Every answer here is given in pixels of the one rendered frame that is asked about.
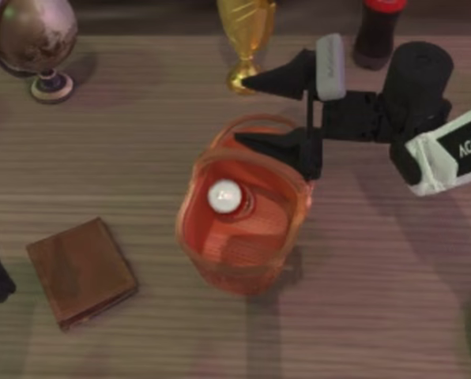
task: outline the globe stand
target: globe stand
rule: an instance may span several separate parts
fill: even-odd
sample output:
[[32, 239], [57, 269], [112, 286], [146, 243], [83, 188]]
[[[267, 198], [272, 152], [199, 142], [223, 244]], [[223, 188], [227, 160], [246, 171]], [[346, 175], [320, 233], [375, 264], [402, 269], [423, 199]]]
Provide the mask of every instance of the globe stand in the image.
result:
[[50, 69], [37, 75], [30, 93], [39, 103], [58, 104], [69, 99], [73, 90], [74, 82], [69, 75]]

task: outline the orange plastic container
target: orange plastic container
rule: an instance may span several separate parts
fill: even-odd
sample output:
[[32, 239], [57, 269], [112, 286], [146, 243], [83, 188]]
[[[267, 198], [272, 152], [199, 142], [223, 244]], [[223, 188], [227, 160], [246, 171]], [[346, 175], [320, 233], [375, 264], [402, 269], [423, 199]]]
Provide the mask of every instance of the orange plastic container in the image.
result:
[[[293, 122], [267, 114], [224, 128], [197, 159], [176, 224], [179, 244], [205, 281], [238, 295], [257, 295], [279, 276], [311, 205], [311, 184], [274, 158], [237, 142], [236, 132], [287, 133]], [[210, 206], [209, 188], [230, 179], [250, 189], [251, 216], [227, 221]]]

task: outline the brown wallet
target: brown wallet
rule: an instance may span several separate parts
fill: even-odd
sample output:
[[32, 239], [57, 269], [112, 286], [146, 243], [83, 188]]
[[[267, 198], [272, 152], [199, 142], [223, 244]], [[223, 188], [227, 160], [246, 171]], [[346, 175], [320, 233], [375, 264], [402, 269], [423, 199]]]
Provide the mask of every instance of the brown wallet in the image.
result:
[[63, 331], [138, 289], [129, 265], [100, 218], [35, 242], [27, 251]]

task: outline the black label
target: black label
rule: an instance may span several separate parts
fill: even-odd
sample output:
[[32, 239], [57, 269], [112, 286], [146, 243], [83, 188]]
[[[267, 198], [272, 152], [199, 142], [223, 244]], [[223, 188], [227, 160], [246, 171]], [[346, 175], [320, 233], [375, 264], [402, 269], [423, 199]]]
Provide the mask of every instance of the black label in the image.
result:
[[457, 177], [471, 172], [471, 122], [438, 139], [458, 163]]

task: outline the wooden table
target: wooden table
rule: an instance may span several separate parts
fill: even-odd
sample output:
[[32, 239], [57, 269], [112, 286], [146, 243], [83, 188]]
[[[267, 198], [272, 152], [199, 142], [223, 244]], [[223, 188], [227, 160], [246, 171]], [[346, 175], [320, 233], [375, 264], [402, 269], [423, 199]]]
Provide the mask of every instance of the wooden table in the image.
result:
[[[423, 39], [454, 57], [447, 96], [467, 111], [471, 37]], [[263, 62], [314, 41], [277, 37]], [[414, 197], [384, 146], [326, 142], [270, 293], [245, 300], [200, 279], [174, 235], [195, 157], [236, 116], [305, 114], [228, 92], [233, 59], [221, 36], [81, 38], [67, 64], [81, 86], [52, 107], [0, 71], [0, 254], [19, 289], [0, 305], [0, 379], [471, 378], [471, 186]], [[348, 60], [350, 89], [379, 90], [384, 75]], [[141, 290], [64, 334], [24, 247], [94, 216]]]

